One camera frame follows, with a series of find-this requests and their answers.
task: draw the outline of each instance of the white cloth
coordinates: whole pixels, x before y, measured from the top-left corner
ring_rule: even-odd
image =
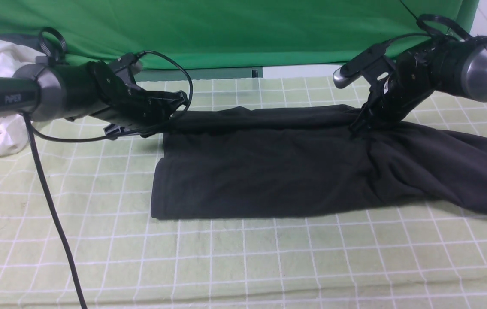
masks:
[[[23,65],[35,63],[43,53],[33,48],[0,40],[0,77],[12,77]],[[24,120],[21,115],[0,118],[0,156],[21,151],[28,143]]]

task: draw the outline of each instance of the black cloth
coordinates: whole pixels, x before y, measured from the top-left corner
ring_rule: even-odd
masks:
[[[310,217],[424,199],[487,213],[487,138],[402,122],[352,139],[357,112],[188,112],[163,135],[152,217]]]

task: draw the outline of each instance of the black cable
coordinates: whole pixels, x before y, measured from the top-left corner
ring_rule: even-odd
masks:
[[[79,278],[77,276],[77,270],[75,267],[75,262],[73,261],[73,255],[70,250],[70,245],[68,244],[68,240],[66,239],[66,235],[64,230],[62,229],[62,225],[60,223],[60,219],[57,214],[57,210],[54,207],[53,197],[51,195],[51,191],[49,190],[49,186],[47,185],[47,180],[45,178],[45,172],[43,172],[43,166],[41,165],[41,160],[39,158],[39,152],[37,151],[37,144],[35,141],[35,136],[33,135],[32,130],[32,123],[29,114],[24,114],[24,122],[26,123],[26,129],[28,130],[28,139],[30,143],[30,148],[32,151],[33,161],[36,165],[37,175],[39,176],[39,181],[41,182],[41,186],[43,187],[43,193],[45,194],[45,199],[47,200],[47,204],[49,205],[49,210],[51,211],[51,216],[53,217],[54,225],[57,228],[58,235],[66,252],[66,257],[68,259],[68,264],[70,264],[70,270],[73,278],[73,285],[75,286],[75,291],[77,293],[77,298],[79,299],[79,304],[81,305],[82,309],[87,309],[87,304],[85,303],[85,298],[83,296],[83,291],[81,290],[81,284],[79,283]]]
[[[427,33],[408,33],[408,34],[400,35],[397,37],[393,37],[392,39],[387,39],[387,41],[384,41],[384,43],[390,45],[390,44],[394,43],[395,41],[398,41],[399,39],[406,39],[407,37],[411,37],[411,36],[430,37],[430,35],[428,35]]]
[[[464,39],[465,41],[472,39],[472,36],[470,33],[468,33],[463,27],[461,27],[457,22],[455,22],[453,19],[449,19],[445,16],[441,15],[435,15],[435,14],[422,14],[417,18],[417,22],[419,27],[423,28],[426,26],[425,21],[431,21],[433,23],[441,24],[443,26],[446,26],[447,28],[453,30],[453,32],[458,35],[461,39]],[[431,29],[434,29],[433,27],[427,26],[428,30],[431,31]]]
[[[425,31],[428,36],[434,38],[435,36],[440,36],[440,35],[444,35],[441,31],[439,31],[438,29],[436,28],[433,28],[433,27],[430,27],[429,25],[427,25],[423,20],[420,20],[414,13],[413,11],[406,5],[406,3],[403,1],[403,0],[400,0],[400,3],[404,6],[404,8],[413,16],[413,18],[416,20],[417,22],[417,26]]]
[[[47,44],[45,43],[45,37],[43,37],[43,33],[50,33],[58,40],[61,50],[57,54],[54,55],[53,52],[49,50],[49,47],[47,47]],[[39,46],[41,47],[41,50],[43,50],[43,53],[45,55],[55,59],[56,61],[64,60],[68,51],[67,43],[66,39],[64,39],[64,37],[58,30],[51,27],[44,27],[43,29],[41,29],[37,37],[39,39]]]
[[[137,60],[140,60],[142,57],[145,55],[157,55],[158,57],[161,57],[168,62],[170,62],[172,65],[174,65],[178,70],[186,76],[186,79],[188,80],[188,100],[185,105],[185,108],[182,111],[176,112],[173,114],[173,116],[167,121],[164,121],[162,123],[152,125],[149,127],[145,127],[143,129],[138,129],[138,130],[130,130],[126,131],[123,133],[117,133],[117,134],[112,134],[112,135],[104,135],[104,136],[99,136],[99,137],[91,137],[89,139],[61,139],[59,137],[52,137],[45,135],[41,132],[39,132],[33,125],[31,126],[31,130],[35,133],[35,135],[41,137],[42,139],[45,139],[47,141],[52,141],[52,142],[60,142],[60,143],[85,143],[85,142],[96,142],[96,141],[102,141],[105,139],[117,139],[118,137],[124,137],[124,136],[130,136],[130,135],[154,135],[159,132],[160,129],[163,127],[166,127],[167,125],[173,123],[174,121],[177,121],[179,118],[184,116],[184,114],[188,111],[188,108],[190,108],[190,104],[192,103],[192,97],[194,96],[194,83],[192,82],[192,78],[190,77],[190,74],[181,67],[180,64],[176,63],[174,60],[171,58],[167,57],[166,55],[159,53],[158,51],[142,51],[141,53],[137,54]]]

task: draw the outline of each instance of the white grid line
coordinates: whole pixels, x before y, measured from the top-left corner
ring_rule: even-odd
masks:
[[[104,152],[104,147],[106,146],[106,142],[105,141],[102,141],[102,148],[101,148],[101,151],[100,153],[103,153]],[[100,170],[100,161],[102,160],[102,158],[98,158],[98,164],[97,164],[97,168],[96,168],[96,174],[94,176],[94,179],[93,179],[93,183],[91,184],[91,192],[94,191],[94,186],[97,182],[97,178],[98,178],[98,172]],[[91,205],[91,195],[89,195],[89,198],[87,199],[87,205],[85,206],[85,213],[88,213],[89,211],[89,207]],[[76,261],[76,258],[77,258],[77,250],[79,248],[79,244],[80,244],[80,241],[81,241],[81,235],[83,234],[83,231],[85,230],[85,219],[87,218],[87,216],[83,216],[83,221],[81,222],[81,228],[79,230],[79,237],[77,238],[77,241],[76,241],[76,245],[75,247],[73,248],[73,260]],[[66,284],[64,286],[64,292],[59,296],[59,298],[57,299],[57,303],[60,304],[60,300],[62,299],[62,297],[66,294],[67,292],[67,287],[68,285],[70,284],[72,280],[72,276],[71,274],[68,275],[68,278],[66,280]]]
[[[265,104],[263,103],[263,94],[271,94],[275,91],[277,92],[280,92],[280,93],[283,93],[283,102],[279,102],[279,104],[283,104],[285,107],[289,107],[289,106],[296,106],[296,104],[306,104],[307,106],[312,106],[313,103],[325,103],[325,104],[333,104],[333,102],[336,104],[336,103],[357,103],[357,102],[362,102],[363,101],[363,96],[365,94],[365,91],[367,91],[367,86],[356,86],[356,85],[352,85],[353,87],[353,90],[354,90],[354,94],[355,94],[355,99],[348,99],[348,100],[335,100],[334,97],[333,97],[333,91],[331,90],[334,90],[333,86],[331,85],[331,80],[328,76],[326,76],[326,79],[327,81],[329,82],[330,86],[328,88],[312,88],[310,87],[310,84],[308,84],[307,82],[307,79],[304,79],[304,88],[295,88],[295,87],[292,87],[291,90],[293,90],[293,88],[295,88],[294,90],[297,90],[297,91],[304,91],[306,90],[306,94],[308,96],[308,101],[306,102],[292,102],[292,103],[288,103],[287,102],[287,98],[286,98],[286,93],[288,93],[285,89],[285,86],[284,86],[284,80],[281,80],[282,82],[282,88],[280,90],[264,90],[263,87],[261,86],[261,79],[258,80],[258,84],[259,84],[259,91],[258,91],[258,94],[260,96],[260,103],[259,104],[245,104],[243,106],[246,106],[246,107],[265,107]],[[199,106],[200,108],[231,108],[231,107],[235,107],[235,106],[240,106],[240,101],[239,99],[245,95],[246,92],[253,92],[255,90],[238,90],[238,82],[236,81],[235,82],[235,91],[213,91],[213,92],[210,92],[210,91],[197,91],[195,93],[197,94],[212,94],[212,102],[210,105],[206,105],[206,106]],[[323,100],[311,100],[310,98],[310,90],[323,90],[323,89],[326,89],[326,90],[330,90],[330,95],[331,95],[331,98],[333,100],[326,100],[326,101],[323,101]],[[223,105],[223,104],[216,104],[216,103],[222,103],[222,102],[216,102],[215,99],[218,99],[215,98],[215,94],[218,96],[219,94],[224,94],[224,95],[227,95],[227,96],[230,96],[230,95],[233,95],[233,96],[236,96],[236,103],[235,104],[230,104],[230,105]],[[436,127],[436,126],[444,126],[444,127],[447,127],[448,129],[451,129],[451,126],[453,125],[471,125],[473,127],[473,129],[475,130],[475,132],[478,134],[478,127],[476,126],[477,124],[487,124],[487,119],[486,121],[475,121],[475,122],[472,122],[470,121],[469,119],[469,115],[466,111],[478,111],[478,112],[485,112],[485,114],[487,114],[487,106],[484,104],[484,107],[475,107],[475,106],[463,106],[461,104],[461,102],[459,101],[459,99],[457,98],[457,103],[459,104],[460,108],[443,108],[441,106],[438,106],[437,104],[437,98],[440,98],[444,96],[444,94],[434,94],[433,96],[431,96],[431,100],[432,102],[434,103],[434,106],[435,106],[435,109],[429,109],[429,108],[422,108],[422,107],[419,107],[418,109],[416,109],[415,111],[413,111],[413,114],[415,115],[415,118],[418,122],[420,121],[425,121],[425,122],[428,122],[428,125],[429,126],[433,126],[433,127]],[[464,114],[466,116],[466,119],[468,121],[465,121],[465,122],[453,122],[453,123],[448,123],[445,119],[444,119],[444,113],[443,112],[449,112],[449,111],[465,111]],[[442,118],[442,123],[437,123],[437,121],[428,121],[428,117],[426,114],[424,113],[428,113],[428,112],[437,112],[441,118]],[[85,121],[81,124],[79,124],[80,127],[79,127],[79,130],[80,130],[80,135],[81,135],[81,130],[84,129],[84,128],[94,128],[94,127],[99,127],[101,126],[100,124],[89,124],[89,123],[86,123]],[[131,262],[138,262],[141,264],[141,270],[142,270],[142,266],[145,262],[154,262],[154,261],[172,261],[174,260],[175,261],[175,274],[174,274],[174,278],[173,278],[173,284],[161,284],[161,285],[142,285],[142,281],[141,281],[141,274],[142,274],[142,271],[141,271],[141,274],[139,274],[139,280],[138,282],[136,283],[136,286],[128,286],[128,287],[124,287],[124,288],[118,288],[118,287],[105,287],[104,286],[104,276],[106,276],[106,270],[104,271],[103,273],[103,280],[102,280],[102,286],[100,288],[96,288],[96,289],[86,289],[84,287],[84,292],[88,293],[90,291],[95,291],[95,292],[98,292],[98,295],[96,295],[95,297],[95,302],[96,302],[96,305],[98,305],[98,303],[101,303],[102,302],[102,296],[101,295],[104,295],[107,291],[110,292],[110,291],[122,291],[122,290],[128,290],[130,291],[130,294],[133,295],[133,298],[132,298],[132,303],[133,304],[136,304],[136,299],[137,297],[139,296],[139,291],[142,290],[142,289],[145,289],[145,288],[171,288],[171,302],[170,304],[168,305],[162,305],[162,304],[158,304],[158,308],[167,308],[167,307],[170,307],[170,308],[181,308],[181,307],[189,307],[190,305],[188,304],[182,304],[182,303],[178,303],[178,299],[175,298],[175,291],[176,291],[176,287],[180,287],[180,286],[192,286],[192,285],[197,285],[197,286],[202,286],[202,285],[208,285],[209,287],[209,301],[207,302],[206,305],[208,305],[208,307],[210,308],[216,308],[218,307],[219,305],[231,305],[231,304],[234,304],[234,305],[243,305],[243,306],[246,306],[246,307],[249,307],[249,305],[261,305],[261,304],[279,304],[279,305],[283,305],[285,306],[286,304],[289,304],[289,303],[317,303],[320,307],[322,306],[327,306],[329,307],[330,305],[328,304],[329,302],[331,301],[345,301],[345,302],[348,302],[348,301],[355,301],[356,302],[356,305],[359,307],[360,305],[360,301],[363,301],[363,300],[388,300],[388,301],[392,301],[392,304],[393,306],[396,308],[396,302],[395,300],[400,300],[400,299],[414,299],[414,298],[424,298],[426,297],[429,302],[430,302],[430,306],[433,308],[433,303],[432,303],[432,299],[433,298],[441,298],[441,297],[448,297],[448,295],[453,295],[453,296],[458,296],[458,297],[465,297],[465,301],[469,301],[469,297],[471,296],[482,296],[482,295],[485,295],[487,296],[487,293],[465,293],[464,291],[464,288],[463,288],[463,278],[461,278],[460,276],[460,287],[461,287],[461,291],[462,293],[455,293],[455,294],[444,294],[444,295],[440,295],[440,294],[435,294],[435,293],[430,293],[428,287],[430,286],[429,283],[427,282],[426,280],[426,277],[424,274],[426,273],[429,273],[429,272],[437,272],[437,271],[453,271],[455,272],[455,274],[458,276],[459,275],[459,271],[461,270],[487,270],[487,262],[485,260],[485,257],[482,256],[482,259],[483,259],[483,265],[480,265],[480,266],[466,266],[466,267],[457,267],[455,266],[455,264],[453,264],[452,260],[451,260],[451,255],[449,255],[449,252],[447,251],[447,246],[449,245],[453,245],[453,244],[475,244],[478,248],[478,250],[480,249],[479,245],[480,244],[483,244],[483,243],[487,243],[487,239],[476,239],[474,237],[474,234],[473,234],[473,230],[471,228],[470,225],[468,225],[468,222],[469,220],[471,219],[486,219],[487,218],[487,215],[467,215],[464,219],[464,221],[467,223],[467,229],[469,230],[469,233],[471,234],[472,236],[472,240],[461,240],[461,241],[444,241],[443,238],[442,238],[442,233],[438,227],[438,223],[441,223],[441,222],[446,222],[446,223],[450,223],[452,221],[454,221],[455,219],[462,219],[463,217],[436,217],[434,216],[434,213],[433,213],[433,209],[432,207],[430,206],[429,203],[425,203],[424,204],[424,207],[426,207],[428,210],[428,213],[430,215],[429,218],[410,218],[410,219],[404,219],[404,216],[402,215],[402,209],[400,207],[398,207],[395,211],[395,213],[398,214],[399,216],[399,220],[383,220],[383,221],[373,221],[372,220],[372,217],[371,217],[371,214],[369,212],[365,212],[365,214],[367,215],[367,220],[366,221],[355,221],[355,222],[341,222],[341,219],[340,219],[340,216],[339,215],[335,215],[334,217],[336,218],[336,222],[332,222],[332,223],[310,223],[308,219],[304,219],[304,222],[302,224],[284,224],[283,221],[278,221],[278,220],[274,220],[272,221],[272,226],[269,226],[269,227],[250,227],[249,225],[247,225],[246,221],[242,221],[242,225],[240,228],[224,228],[224,229],[214,229],[214,225],[212,224],[212,221],[209,221],[209,229],[203,229],[203,230],[187,230],[185,228],[184,231],[182,231],[182,227],[185,227],[186,225],[184,225],[182,223],[182,221],[178,221],[177,222],[177,227],[176,227],[176,231],[162,231],[162,232],[157,232],[157,233],[150,233],[149,232],[149,227],[151,226],[151,224],[154,224],[154,223],[151,223],[151,220],[147,220],[147,223],[146,223],[146,232],[145,233],[134,233],[134,234],[131,234],[131,235],[116,235],[116,232],[115,232],[115,225],[117,223],[117,219],[122,216],[122,215],[149,215],[148,212],[145,212],[145,211],[131,211],[131,212],[121,212],[121,199],[122,197],[125,195],[125,194],[150,194],[150,192],[148,191],[134,191],[134,192],[127,192],[130,188],[121,188],[120,192],[67,192],[67,191],[64,191],[64,182],[65,180],[67,179],[67,176],[72,176],[72,177],[85,177],[85,176],[96,176],[97,174],[100,174],[100,176],[119,176],[119,177],[123,177],[124,179],[127,177],[127,175],[132,175],[132,174],[147,174],[147,175],[150,175],[150,176],[153,176],[154,173],[153,172],[134,172],[134,171],[131,171],[129,172],[128,171],[128,165],[129,165],[129,161],[131,160],[131,158],[141,158],[141,157],[149,157],[150,154],[144,154],[144,153],[134,153],[133,150],[131,149],[130,152],[129,152],[129,156],[130,158],[127,158],[127,155],[126,154],[108,154],[106,155],[104,153],[104,146],[105,144],[102,144],[102,152],[100,153],[100,156],[94,156],[90,153],[77,153],[77,156],[76,156],[76,151],[77,149],[74,149],[74,155],[72,156],[63,156],[63,155],[56,155],[56,154],[53,154],[53,153],[47,153],[45,151],[43,152],[40,152],[40,156],[41,158],[47,158],[47,159],[51,159],[51,158],[59,158],[59,159],[65,159],[65,160],[69,160],[69,166],[68,166],[68,169],[66,170],[66,172],[54,172],[54,173],[50,173],[50,174],[47,174],[47,176],[49,177],[57,177],[57,176],[61,176],[63,179],[62,179],[62,185],[61,185],[61,190],[59,192],[57,192],[56,194],[53,194],[53,196],[55,198],[61,198],[67,194],[79,194],[81,195],[82,197],[86,197],[88,198],[88,201],[90,201],[90,199],[94,196],[107,196],[107,195],[112,195],[112,197],[114,195],[116,195],[116,198],[119,198],[120,202],[118,203],[118,209],[115,213],[90,213],[89,212],[89,205],[87,205],[86,209],[85,209],[85,212],[84,213],[71,213],[70,212],[70,209],[59,209],[58,212],[59,212],[59,217],[61,217],[61,219],[63,220],[67,220],[67,219],[70,219],[70,217],[75,217],[75,218],[82,218],[84,223],[85,223],[85,220],[86,219],[89,219],[89,218],[92,218],[92,217],[95,217],[95,218],[106,218],[106,217],[112,217],[114,218],[114,229],[112,231],[112,234],[110,236],[83,236],[81,235],[81,230],[80,230],[80,234],[79,236],[76,236],[76,237],[68,237],[69,240],[71,241],[77,241],[77,244],[80,243],[81,240],[109,240],[110,241],[110,248],[108,250],[108,256],[106,257],[106,260],[104,261],[92,261],[92,262],[78,262],[76,263],[78,266],[80,265],[89,265],[89,264],[104,264],[106,266],[106,268],[108,268],[108,265],[112,265],[112,264],[122,264],[122,263],[131,263]],[[157,153],[155,155],[155,163],[157,164],[157,161],[159,160],[160,158],[160,151],[159,151],[159,147],[156,149]],[[29,156],[29,153],[22,153],[20,156],[16,156],[16,157],[13,157],[13,158],[2,158],[1,160],[4,161],[4,162],[16,162],[17,160],[19,160],[20,158],[25,158]],[[77,158],[77,159],[80,159],[80,158],[86,158],[86,159],[97,159],[97,160],[103,160],[105,158],[126,158],[127,159],[127,166],[126,166],[126,172],[125,173],[103,173],[103,172],[99,172],[98,169],[100,168],[100,164],[98,164],[98,167],[97,167],[97,170],[96,170],[96,173],[95,174],[86,174],[86,173],[81,173],[79,171],[73,171],[73,172],[77,172],[77,173],[73,173],[70,168],[71,168],[71,163],[72,161]],[[28,170],[28,169],[22,169],[22,170],[14,170],[12,171],[12,173],[10,175],[16,175],[16,174],[28,174],[28,173],[32,173],[31,170]],[[0,176],[0,181],[2,181],[3,179],[5,179],[5,176]],[[39,193],[39,192],[32,192],[33,188],[29,190],[29,192],[12,192],[12,196],[27,196],[28,198],[32,197],[32,196],[42,196],[42,193]],[[50,217],[49,216],[40,216],[40,215],[28,215],[28,211],[26,209],[25,211],[25,214],[21,217],[17,217],[17,216],[8,216],[9,219],[19,219],[21,220],[22,222],[24,222],[23,220],[25,219],[28,219],[28,218],[35,218],[35,219],[49,219]],[[411,240],[411,237],[410,237],[410,234],[408,232],[408,225],[412,224],[412,223],[420,223],[420,222],[432,222],[434,223],[434,226],[436,227],[436,230],[437,230],[437,233],[438,233],[438,236],[440,237],[440,240],[441,242],[432,242],[432,243],[420,243],[420,244],[413,244],[412,243],[412,240]],[[398,224],[402,224],[403,227],[404,227],[404,231],[405,231],[405,236],[407,238],[407,244],[403,244],[403,245],[380,245],[379,244],[379,240],[377,239],[377,234],[375,233],[375,229],[374,227],[377,226],[378,224],[383,224],[383,223],[386,223],[386,224],[389,224],[389,223],[398,223]],[[362,226],[363,228],[369,228],[372,230],[373,232],[373,236],[375,238],[375,245],[374,246],[361,246],[361,247],[347,247],[345,246],[345,239],[342,235],[342,230],[341,230],[341,227],[345,227],[345,226]],[[297,227],[300,227],[300,228],[305,228],[306,229],[306,237],[308,239],[308,248],[305,248],[305,249],[294,249],[294,250],[291,250],[291,249],[288,249],[288,250],[280,250],[280,247],[279,247],[279,240],[278,240],[278,232],[281,231],[282,229],[290,229],[290,228],[297,228]],[[342,241],[343,241],[343,246],[342,248],[322,248],[322,249],[314,249],[313,247],[313,240],[312,240],[312,236],[310,234],[310,228],[311,227],[333,227],[334,230],[338,230],[340,235],[341,235],[341,238],[342,238]],[[13,239],[0,239],[0,243],[4,243],[6,244],[7,246],[10,245],[10,246],[14,246],[15,244],[19,244],[19,243],[22,243],[22,242],[43,242],[45,241],[45,246],[43,247],[43,250],[41,252],[41,257],[39,258],[39,262],[37,265],[35,264],[20,264],[20,265],[11,265],[11,264],[8,264],[8,263],[5,263],[4,265],[0,265],[0,270],[3,272],[4,270],[6,270],[6,268],[10,268],[10,267],[23,267],[23,266],[37,266],[36,268],[36,272],[33,276],[33,281],[30,285],[30,289],[29,290],[22,290],[22,291],[19,291],[19,292],[16,292],[16,291],[0,291],[0,294],[4,294],[4,293],[22,293],[22,297],[20,297],[18,299],[18,304],[19,305],[22,305],[24,303],[24,300],[26,298],[29,299],[29,297],[34,297],[35,295],[38,295],[39,293],[61,293],[61,296],[57,299],[57,304],[59,306],[61,306],[61,303],[63,301],[63,297],[65,297],[65,295],[67,293],[73,293],[73,291],[71,291],[71,289],[67,289],[67,286],[69,284],[69,281],[67,282],[67,284],[65,285],[65,288],[64,289],[59,289],[59,290],[34,290],[33,287],[35,285],[35,281],[36,281],[36,277],[37,277],[37,272],[39,271],[39,268],[43,267],[43,266],[49,266],[49,265],[59,265],[59,266],[67,266],[67,263],[66,262],[43,262],[43,256],[45,254],[45,250],[47,248],[47,242],[49,241],[50,239],[50,236],[51,236],[51,232],[53,231],[53,225],[51,225],[49,227],[49,234],[47,235],[47,237],[45,239],[31,239],[31,240],[26,240],[26,239],[18,239],[16,237],[16,235],[14,236]],[[216,233],[216,232],[222,232],[222,231],[239,231],[242,233],[242,237],[243,237],[243,252],[237,252],[237,253],[233,253],[233,254],[214,254],[214,241],[213,241],[213,233]],[[247,246],[246,246],[246,239],[249,240],[249,236],[246,234],[246,232],[249,232],[249,231],[273,231],[274,233],[274,237],[275,237],[275,240],[276,240],[276,250],[271,250],[271,251],[264,251],[264,252],[249,252]],[[188,256],[180,256],[180,237],[181,235],[187,235],[187,234],[191,234],[191,233],[208,233],[209,235],[209,244],[210,244],[210,248],[209,248],[209,254],[208,255],[188,255]],[[161,236],[167,236],[167,235],[176,235],[177,237],[177,243],[176,243],[176,256],[174,257],[165,257],[165,258],[145,258],[145,251],[147,250],[146,249],[146,244],[147,244],[147,240],[150,238],[150,237],[161,237]],[[141,258],[140,259],[135,259],[135,260],[123,260],[123,261],[110,261],[110,253],[112,251],[112,243],[114,242],[115,239],[123,239],[125,237],[143,237],[144,239],[144,245],[143,245],[143,249],[142,249],[142,255],[141,255]],[[445,248],[445,254],[447,255],[447,258],[449,258],[449,261],[451,262],[451,267],[447,267],[447,268],[444,268],[444,267],[441,267],[441,268],[428,268],[428,269],[422,269],[420,264],[419,264],[419,259],[418,259],[418,256],[417,256],[417,253],[416,253],[416,248],[425,248],[426,246],[432,246],[432,245],[442,245],[444,246]],[[387,271],[386,269],[386,265],[384,265],[384,260],[383,260],[383,256],[381,254],[381,249],[383,248],[410,248],[411,251],[412,251],[412,254],[414,256],[414,260],[417,264],[417,268],[416,270],[402,270],[402,271]],[[383,271],[382,272],[376,272],[376,273],[356,273],[356,272],[353,272],[352,269],[351,269],[351,264],[349,263],[348,261],[348,251],[349,250],[362,250],[362,249],[374,249],[374,250],[377,250],[378,254],[379,254],[379,257],[381,258],[381,262],[382,262],[382,265],[383,265]],[[329,251],[343,251],[345,253],[345,256],[346,256],[346,263],[347,263],[347,267],[348,267],[348,273],[346,274],[338,274],[338,275],[326,275],[326,274],[319,274],[318,273],[318,268],[316,267],[316,258],[315,258],[315,255],[316,252],[329,252]],[[314,275],[313,276],[287,276],[287,274],[283,274],[282,271],[282,263],[281,263],[281,254],[288,254],[288,253],[291,253],[291,252],[303,252],[303,253],[309,253],[312,257],[312,266],[314,268]],[[248,256],[259,256],[259,255],[262,255],[262,254],[277,254],[278,256],[278,268],[279,268],[279,274],[280,274],[280,278],[265,278],[265,279],[249,279],[248,276],[247,276],[247,272],[248,272],[248,268],[247,268],[247,257]],[[237,257],[242,257],[243,258],[243,261],[244,261],[244,276],[243,276],[243,280],[232,280],[232,281],[224,281],[224,282],[216,282],[213,280],[213,277],[212,277],[212,270],[213,270],[213,266],[214,264],[212,263],[212,259],[215,258],[215,257],[231,257],[231,256],[237,256]],[[203,282],[203,283],[180,283],[180,282],[177,282],[177,276],[182,276],[182,274],[178,274],[178,272],[180,272],[180,270],[178,269],[178,262],[180,260],[184,260],[184,259],[189,259],[189,258],[209,258],[209,265],[210,265],[210,274],[209,274],[209,279],[207,282]],[[415,274],[419,274],[420,277],[424,280],[424,288],[425,288],[425,294],[423,293],[419,293],[417,295],[394,295],[395,294],[395,291],[394,291],[394,282],[392,282],[392,277],[391,275],[397,275],[397,274],[412,274],[412,275],[415,275]],[[355,296],[354,297],[339,297],[339,298],[329,298],[329,297],[324,297],[324,295],[322,296],[322,287],[320,286],[320,279],[324,278],[326,280],[337,280],[337,278],[345,278],[346,276],[350,276],[351,277],[351,280],[354,284],[354,290],[355,290]],[[355,278],[360,278],[362,276],[384,276],[387,280],[387,285],[389,284],[390,285],[390,294],[391,295],[394,295],[394,297],[381,297],[381,296],[377,296],[377,297],[362,297],[358,294],[358,288],[359,288],[359,284],[357,284],[357,281],[355,280]],[[285,293],[282,294],[283,298],[282,300],[279,300],[279,301],[250,301],[249,300],[249,287],[248,287],[248,284],[249,283],[267,283],[267,282],[271,282],[272,280],[280,280],[281,281],[281,284],[282,284],[282,290],[289,293],[290,290],[286,290],[286,287],[284,286],[284,280],[289,280],[289,279],[315,279],[316,280],[316,284],[318,285],[318,292],[319,292],[319,297],[317,299],[302,299],[302,300],[295,300],[295,299],[290,299],[290,298],[286,298],[286,295]],[[223,285],[223,284],[228,284],[228,283],[243,283],[245,284],[245,301],[244,302],[230,302],[230,301],[227,301],[227,302],[220,302],[218,300],[215,300],[213,301],[213,297],[214,297],[214,294],[212,293],[212,287],[214,285]]]
[[[35,172],[35,174],[33,175],[33,178],[32,178],[31,184],[30,184],[30,188],[33,187],[33,184],[34,184],[36,178],[37,178],[37,172]],[[20,224],[18,225],[18,229],[16,229],[16,234],[14,236],[14,240],[12,241],[12,245],[10,246],[9,253],[8,253],[8,255],[6,257],[6,260],[5,260],[5,263],[6,264],[9,262],[10,257],[12,255],[12,251],[14,250],[14,247],[16,246],[16,243],[17,243],[17,240],[18,240],[18,236],[20,235],[20,231],[22,230],[22,226],[24,225],[24,217],[28,213],[28,209],[29,209],[29,207],[26,207],[24,209],[24,216],[22,216],[22,219],[20,220]],[[6,267],[4,265],[3,268],[2,268],[2,270],[1,270],[1,273],[0,273],[0,283],[1,283],[1,279],[3,277],[3,274],[4,274],[5,270],[6,270]]]

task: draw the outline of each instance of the grid pattern tablecloth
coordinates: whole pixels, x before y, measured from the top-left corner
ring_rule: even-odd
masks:
[[[186,90],[184,82],[146,82]],[[348,104],[328,77],[196,81],[192,109]],[[487,137],[487,104],[435,94],[407,119]],[[59,137],[104,123],[54,121]],[[161,137],[39,140],[90,307],[487,309],[487,216],[417,203],[310,219],[156,221],[149,202]],[[0,159],[0,306],[77,307],[29,149]]]

